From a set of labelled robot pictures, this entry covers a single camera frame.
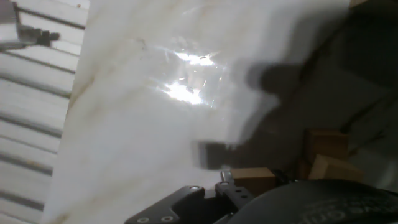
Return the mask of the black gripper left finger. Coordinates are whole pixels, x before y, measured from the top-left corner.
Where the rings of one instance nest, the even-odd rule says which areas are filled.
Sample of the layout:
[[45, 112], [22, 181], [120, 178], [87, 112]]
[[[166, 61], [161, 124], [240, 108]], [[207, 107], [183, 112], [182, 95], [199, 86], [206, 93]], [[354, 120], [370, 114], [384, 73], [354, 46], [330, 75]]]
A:
[[244, 187], [234, 184], [230, 172], [221, 172], [221, 182], [212, 189], [189, 185], [133, 215], [125, 224], [225, 224], [254, 199]]

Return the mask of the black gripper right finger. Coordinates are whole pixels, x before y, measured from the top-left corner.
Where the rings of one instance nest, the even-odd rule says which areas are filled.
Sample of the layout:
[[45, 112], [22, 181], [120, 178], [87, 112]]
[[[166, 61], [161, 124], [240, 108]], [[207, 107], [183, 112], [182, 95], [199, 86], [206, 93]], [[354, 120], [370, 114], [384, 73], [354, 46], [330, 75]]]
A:
[[295, 182], [295, 179], [290, 178], [287, 174], [285, 174], [282, 170], [273, 169], [272, 173], [275, 175], [275, 185], [282, 186]]

